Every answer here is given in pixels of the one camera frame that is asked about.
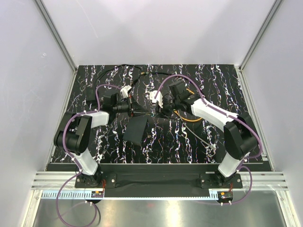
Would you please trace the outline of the black cable gold connector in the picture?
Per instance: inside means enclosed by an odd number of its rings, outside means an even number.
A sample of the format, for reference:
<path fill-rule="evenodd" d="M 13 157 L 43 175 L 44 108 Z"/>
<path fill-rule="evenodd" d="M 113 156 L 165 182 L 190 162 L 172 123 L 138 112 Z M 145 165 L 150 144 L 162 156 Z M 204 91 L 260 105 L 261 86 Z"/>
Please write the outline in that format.
<path fill-rule="evenodd" d="M 170 76 L 170 73 L 166 73 L 166 72 L 141 72 L 140 73 L 140 77 L 141 76 L 146 76 L 146 75 L 166 75 L 166 76 Z M 185 122 L 189 122 L 189 123 L 197 123 L 199 121 L 201 121 L 203 118 L 197 118 L 194 120 L 191 119 L 187 119 L 183 116 L 181 116 L 176 110 L 174 110 L 174 114 L 177 115 L 178 117 L 181 118 L 181 120 L 185 121 Z"/>

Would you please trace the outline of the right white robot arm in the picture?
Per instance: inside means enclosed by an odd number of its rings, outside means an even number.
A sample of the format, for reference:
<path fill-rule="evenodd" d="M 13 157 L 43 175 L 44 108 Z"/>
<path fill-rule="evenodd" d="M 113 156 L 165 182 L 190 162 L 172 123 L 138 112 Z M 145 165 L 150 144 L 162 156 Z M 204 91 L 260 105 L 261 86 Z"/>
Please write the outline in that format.
<path fill-rule="evenodd" d="M 158 104 L 158 113 L 171 116 L 173 111 L 181 110 L 208 121 L 223 132 L 226 154 L 210 179 L 219 187 L 228 186 L 244 160 L 253 152 L 259 152 L 259 137 L 251 116 L 213 105 L 202 99 L 201 94 L 186 89 L 182 81 L 172 83 L 169 88 L 171 99 L 165 99 L 158 90 L 150 92 L 149 99 Z"/>

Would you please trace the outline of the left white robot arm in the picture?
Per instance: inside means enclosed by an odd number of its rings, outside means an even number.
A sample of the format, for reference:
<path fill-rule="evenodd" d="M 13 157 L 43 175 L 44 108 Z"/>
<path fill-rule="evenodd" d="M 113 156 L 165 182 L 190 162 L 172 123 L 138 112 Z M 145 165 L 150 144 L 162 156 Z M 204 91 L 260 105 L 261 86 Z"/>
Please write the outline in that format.
<path fill-rule="evenodd" d="M 127 113 L 130 118 L 123 139 L 141 145 L 149 112 L 132 96 L 121 98 L 117 92 L 104 95 L 101 110 L 78 114 L 66 112 L 54 136 L 54 145 L 78 166 L 77 179 L 91 187 L 98 187 L 105 181 L 88 148 L 91 129 L 111 124 L 118 113 Z"/>

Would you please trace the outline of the black marble pattern mat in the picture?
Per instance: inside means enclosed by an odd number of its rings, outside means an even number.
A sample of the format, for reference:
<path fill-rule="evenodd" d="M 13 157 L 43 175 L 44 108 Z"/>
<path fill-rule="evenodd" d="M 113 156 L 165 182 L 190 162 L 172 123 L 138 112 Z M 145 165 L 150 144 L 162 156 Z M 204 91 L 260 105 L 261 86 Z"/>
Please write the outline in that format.
<path fill-rule="evenodd" d="M 230 64 L 138 65 L 117 67 L 112 65 L 81 65 L 78 67 L 67 110 L 81 112 L 96 108 L 87 100 L 94 83 L 99 94 L 115 90 L 136 81 L 132 94 L 149 111 L 149 119 L 140 146 L 123 140 L 129 118 L 120 113 L 108 126 L 94 128 L 90 134 L 89 150 L 100 164 L 214 164 L 225 155 L 223 133 L 211 123 L 181 122 L 176 115 L 170 119 L 151 117 L 155 107 L 149 93 L 161 89 L 169 94 L 169 85 L 177 81 L 166 75 L 141 76 L 141 72 L 181 74 L 192 79 L 186 86 L 192 91 L 199 87 L 211 103 L 234 113 L 248 111 L 238 67 Z"/>

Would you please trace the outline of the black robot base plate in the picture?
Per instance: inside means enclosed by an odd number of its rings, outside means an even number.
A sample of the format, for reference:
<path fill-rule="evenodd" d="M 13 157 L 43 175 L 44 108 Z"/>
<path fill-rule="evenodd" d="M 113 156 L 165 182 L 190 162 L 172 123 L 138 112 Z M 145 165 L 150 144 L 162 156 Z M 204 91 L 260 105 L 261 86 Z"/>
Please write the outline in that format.
<path fill-rule="evenodd" d="M 76 178 L 77 188 L 101 188 L 107 199 L 202 200 L 210 190 L 242 189 L 239 174 L 224 180 L 217 164 L 101 164 L 96 182 Z"/>

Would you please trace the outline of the aluminium front rail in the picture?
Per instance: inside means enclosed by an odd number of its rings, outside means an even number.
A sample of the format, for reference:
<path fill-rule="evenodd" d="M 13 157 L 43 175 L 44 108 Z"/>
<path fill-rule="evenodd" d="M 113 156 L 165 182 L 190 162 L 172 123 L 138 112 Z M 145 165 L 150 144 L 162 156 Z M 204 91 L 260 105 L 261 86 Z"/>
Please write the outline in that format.
<path fill-rule="evenodd" d="M 281 172 L 239 172 L 236 176 L 236 183 L 240 186 L 233 186 L 234 190 L 244 189 L 252 185 L 255 191 L 286 191 L 288 187 L 284 175 Z M 164 185 L 169 181 L 176 181 L 175 173 L 109 173 L 105 176 L 105 187 L 114 188 L 122 183 L 158 183 Z M 65 188 L 85 188 L 84 183 L 72 172 L 37 172 L 32 183 L 32 190 L 58 190 L 64 183 Z"/>

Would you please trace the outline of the left aluminium frame post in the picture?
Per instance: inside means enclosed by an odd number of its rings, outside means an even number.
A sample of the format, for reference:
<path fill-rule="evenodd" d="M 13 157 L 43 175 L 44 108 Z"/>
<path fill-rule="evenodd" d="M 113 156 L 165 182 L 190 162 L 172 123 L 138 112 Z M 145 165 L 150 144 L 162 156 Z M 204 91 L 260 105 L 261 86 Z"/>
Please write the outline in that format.
<path fill-rule="evenodd" d="M 69 52 L 66 48 L 66 45 L 64 44 L 45 4 L 43 3 L 42 0 L 33 0 L 33 2 L 35 3 L 38 11 L 40 12 L 44 22 L 46 23 L 50 33 L 52 34 L 57 46 L 59 47 L 62 55 L 64 56 L 66 62 L 68 63 L 70 69 L 72 70 L 73 73 L 75 73 L 78 67 L 74 63 L 71 55 L 69 54 Z"/>

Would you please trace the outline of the aluminium frame post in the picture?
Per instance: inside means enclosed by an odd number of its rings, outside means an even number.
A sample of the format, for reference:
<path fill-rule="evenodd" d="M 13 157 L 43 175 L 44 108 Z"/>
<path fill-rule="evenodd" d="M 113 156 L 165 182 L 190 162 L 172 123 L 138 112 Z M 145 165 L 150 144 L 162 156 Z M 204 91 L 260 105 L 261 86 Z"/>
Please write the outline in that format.
<path fill-rule="evenodd" d="M 281 5 L 283 4 L 283 0 L 275 0 L 267 13 L 264 21 L 262 22 L 262 25 L 260 29 L 258 30 L 255 38 L 253 39 L 253 42 L 251 43 L 247 53 L 245 54 L 243 60 L 241 61 L 239 65 L 239 70 L 242 72 L 246 65 L 248 64 L 250 58 L 252 57 L 254 51 L 256 50 L 258 44 L 260 43 L 262 37 L 266 33 L 267 29 L 269 28 L 272 20 L 274 19 L 276 13 L 279 11 Z"/>
<path fill-rule="evenodd" d="M 38 11 L 40 12 L 44 22 L 46 23 L 50 33 L 52 34 L 57 46 L 59 47 L 62 55 L 64 56 L 66 62 L 68 63 L 70 69 L 72 70 L 73 73 L 75 73 L 78 67 L 74 63 L 71 55 L 69 54 L 69 52 L 66 48 L 66 45 L 64 44 L 45 4 L 43 3 L 42 0 L 33 0 L 33 2 L 35 3 Z"/>

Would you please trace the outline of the right aluminium frame post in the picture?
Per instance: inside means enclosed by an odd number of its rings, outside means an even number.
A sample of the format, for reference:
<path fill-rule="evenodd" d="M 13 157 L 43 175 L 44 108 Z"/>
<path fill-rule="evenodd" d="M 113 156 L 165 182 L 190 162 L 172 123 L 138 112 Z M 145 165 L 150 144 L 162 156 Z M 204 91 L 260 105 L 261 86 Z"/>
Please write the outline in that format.
<path fill-rule="evenodd" d="M 269 28 L 272 20 L 274 19 L 276 13 L 279 11 L 281 5 L 283 4 L 283 0 L 275 0 L 267 13 L 264 21 L 262 22 L 262 25 L 260 29 L 258 30 L 255 38 L 253 39 L 253 42 L 251 43 L 247 53 L 245 54 L 243 60 L 241 61 L 239 65 L 239 70 L 242 72 L 246 65 L 248 64 L 250 58 L 252 57 L 254 51 L 256 50 L 258 44 L 260 43 L 262 37 L 266 33 L 267 29 Z"/>

